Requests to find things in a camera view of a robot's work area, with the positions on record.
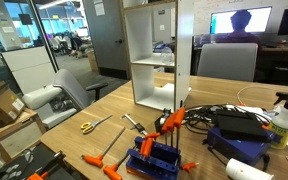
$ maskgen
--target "orange handle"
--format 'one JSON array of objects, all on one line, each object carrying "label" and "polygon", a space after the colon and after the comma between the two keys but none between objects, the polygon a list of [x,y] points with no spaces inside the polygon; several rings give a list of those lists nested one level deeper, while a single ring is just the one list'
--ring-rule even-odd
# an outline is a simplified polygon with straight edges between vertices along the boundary
[{"label": "orange handle", "polygon": [[108,167],[108,166],[105,166],[103,168],[103,171],[105,174],[108,175],[108,177],[110,177],[110,179],[112,180],[122,180],[122,176],[120,176],[116,170],[117,170],[118,166],[117,164],[114,164],[112,167]]},{"label": "orange handle", "polygon": [[83,156],[82,155],[82,158],[84,159],[85,162],[89,163],[89,164],[92,164],[92,165],[95,165],[99,168],[101,168],[103,166],[103,155],[100,154],[98,155],[96,158],[92,157],[92,156]]},{"label": "orange handle", "polygon": [[181,127],[182,121],[184,119],[185,116],[185,108],[181,107],[176,114],[176,117],[174,119],[174,126],[177,128]]},{"label": "orange handle", "polygon": [[140,154],[141,154],[141,155],[143,155],[143,153],[144,153],[145,145],[146,145],[146,140],[143,140],[143,141],[142,141],[142,145],[141,145],[141,150],[140,150]]},{"label": "orange handle", "polygon": [[177,112],[174,112],[170,118],[168,119],[168,121],[166,121],[166,127],[167,127],[167,130],[169,130],[170,132],[173,132],[174,131],[174,120],[175,120],[175,117],[177,116],[176,115]]},{"label": "orange handle", "polygon": [[148,135],[145,136],[146,139],[148,138],[154,138],[156,139],[157,137],[159,137],[161,134],[160,133],[150,133]]},{"label": "orange handle", "polygon": [[28,177],[27,180],[43,180],[43,178],[39,176],[38,174],[34,173],[30,177]]},{"label": "orange handle", "polygon": [[153,144],[153,138],[148,138],[146,143],[145,143],[143,156],[148,157],[150,155],[151,149],[152,149],[152,144]]},{"label": "orange handle", "polygon": [[191,168],[196,167],[198,163],[188,163],[188,164],[184,164],[181,166],[181,168],[185,171],[187,171],[188,173],[191,172]]}]

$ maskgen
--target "blue tool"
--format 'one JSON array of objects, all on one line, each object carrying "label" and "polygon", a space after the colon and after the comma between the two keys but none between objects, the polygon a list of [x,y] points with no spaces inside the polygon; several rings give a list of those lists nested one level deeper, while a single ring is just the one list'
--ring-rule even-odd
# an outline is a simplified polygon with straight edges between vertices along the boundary
[{"label": "blue tool", "polygon": [[[135,145],[141,149],[145,138],[136,137]],[[139,151],[129,149],[130,159],[126,163],[128,173],[146,179],[176,180],[181,163],[180,151],[156,141],[153,142],[150,156],[144,157]]]}]

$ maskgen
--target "metal rod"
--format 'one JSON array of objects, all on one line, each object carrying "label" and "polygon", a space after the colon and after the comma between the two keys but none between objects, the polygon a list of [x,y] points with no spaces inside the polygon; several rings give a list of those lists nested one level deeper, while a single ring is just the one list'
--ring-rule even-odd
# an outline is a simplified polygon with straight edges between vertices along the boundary
[{"label": "metal rod", "polygon": [[125,131],[125,127],[118,133],[118,135],[114,138],[114,140],[111,142],[111,144],[109,144],[105,150],[103,151],[103,156],[105,156],[105,154],[111,149],[111,147],[113,146],[113,144],[117,141],[117,139],[122,135],[122,133]]}]

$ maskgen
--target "office chair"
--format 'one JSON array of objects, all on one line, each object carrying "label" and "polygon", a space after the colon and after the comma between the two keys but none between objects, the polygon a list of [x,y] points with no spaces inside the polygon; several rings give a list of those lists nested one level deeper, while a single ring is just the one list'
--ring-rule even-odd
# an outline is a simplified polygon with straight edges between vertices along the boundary
[{"label": "office chair", "polygon": [[74,107],[80,111],[92,103],[87,91],[95,90],[95,101],[97,101],[100,98],[100,90],[108,86],[108,83],[93,84],[84,89],[68,70],[61,69],[55,74],[53,86],[61,88]]},{"label": "office chair", "polygon": [[64,54],[64,48],[54,38],[50,38],[49,42],[52,45],[52,50],[55,52],[55,55],[57,55],[58,53]]},{"label": "office chair", "polygon": [[197,75],[253,82],[256,56],[255,43],[205,44]]},{"label": "office chair", "polygon": [[[30,109],[47,112],[47,117],[42,122],[45,127],[52,128],[98,100],[100,90],[107,85],[108,83],[93,84],[84,89],[68,70],[61,69],[56,72],[52,84],[24,94],[22,100]],[[86,92],[90,90],[95,90],[94,101],[91,101]]]}]

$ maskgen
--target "bottle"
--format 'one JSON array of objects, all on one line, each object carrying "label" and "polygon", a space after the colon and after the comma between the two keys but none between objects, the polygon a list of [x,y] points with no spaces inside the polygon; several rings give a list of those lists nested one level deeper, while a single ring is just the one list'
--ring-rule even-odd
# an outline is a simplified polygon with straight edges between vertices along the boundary
[{"label": "bottle", "polygon": [[272,118],[272,122],[268,129],[275,133],[271,147],[275,149],[284,149],[288,141],[288,93],[277,92],[276,96],[279,98],[274,105],[282,100],[285,100],[286,102],[284,107],[281,107],[281,112]]}]

